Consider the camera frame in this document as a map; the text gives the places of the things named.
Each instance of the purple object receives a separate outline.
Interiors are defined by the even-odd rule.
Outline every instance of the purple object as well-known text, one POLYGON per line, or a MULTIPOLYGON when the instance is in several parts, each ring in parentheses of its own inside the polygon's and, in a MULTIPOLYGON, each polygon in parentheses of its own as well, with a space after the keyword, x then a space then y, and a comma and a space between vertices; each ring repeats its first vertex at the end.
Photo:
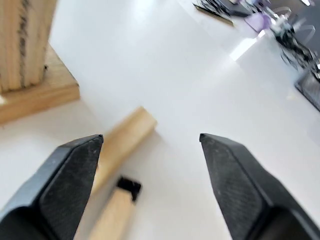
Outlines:
POLYGON ((271 25, 270 17, 262 13, 254 13, 245 18, 244 21, 257 33, 268 29, 271 25))

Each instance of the wooden stick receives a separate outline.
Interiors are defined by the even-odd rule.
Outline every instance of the wooden stick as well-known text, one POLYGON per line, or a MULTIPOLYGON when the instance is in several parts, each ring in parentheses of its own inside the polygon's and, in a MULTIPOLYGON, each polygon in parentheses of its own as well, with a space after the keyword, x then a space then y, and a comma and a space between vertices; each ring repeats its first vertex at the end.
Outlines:
POLYGON ((141 184, 122 177, 95 224, 89 240, 121 240, 135 208, 140 189, 141 184), (121 181, 126 182, 124 186, 119 184, 121 181))
POLYGON ((110 133, 104 143, 95 173, 91 195, 94 195, 118 170, 124 160, 155 129, 157 121, 141 106, 110 133))

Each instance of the wooden post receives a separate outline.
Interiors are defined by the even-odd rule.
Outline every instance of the wooden post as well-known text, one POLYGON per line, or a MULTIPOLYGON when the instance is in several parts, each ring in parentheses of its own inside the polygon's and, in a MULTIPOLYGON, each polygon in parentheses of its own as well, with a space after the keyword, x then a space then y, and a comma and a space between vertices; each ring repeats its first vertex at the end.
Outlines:
POLYGON ((42 82, 57 0, 0 0, 0 93, 42 82))

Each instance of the white table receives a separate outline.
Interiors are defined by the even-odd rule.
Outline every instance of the white table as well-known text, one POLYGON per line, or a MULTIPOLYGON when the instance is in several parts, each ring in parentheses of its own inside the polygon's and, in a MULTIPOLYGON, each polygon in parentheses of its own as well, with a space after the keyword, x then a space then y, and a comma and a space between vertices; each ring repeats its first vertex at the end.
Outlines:
MULTIPOLYGON (((56 146, 104 133, 143 105, 159 125, 120 170, 144 186, 126 239, 231 239, 202 132, 245 144, 320 224, 320 114, 293 87, 297 73, 260 65, 252 51, 268 45, 259 42, 234 60, 224 41, 234 29, 198 21, 170 0, 60 0, 50 42, 82 100, 1 128, 0 206, 56 146)), ((110 186, 89 204, 77 239, 87 239, 110 186)))

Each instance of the wooden block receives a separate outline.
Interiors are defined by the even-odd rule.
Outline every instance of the wooden block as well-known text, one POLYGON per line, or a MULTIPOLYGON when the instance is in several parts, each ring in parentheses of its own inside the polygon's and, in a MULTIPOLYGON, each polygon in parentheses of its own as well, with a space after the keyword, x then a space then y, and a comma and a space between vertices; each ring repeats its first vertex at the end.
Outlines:
POLYGON ((43 81, 57 0, 0 0, 0 93, 43 81))
POLYGON ((91 195, 108 181, 124 160, 154 131, 156 125, 157 121, 141 106, 111 132, 103 135, 104 143, 91 195))
POLYGON ((0 124, 80 98, 77 81, 49 45, 45 63, 41 84, 0 95, 0 124))
POLYGON ((134 208, 131 192, 116 188, 89 240, 121 240, 134 208))

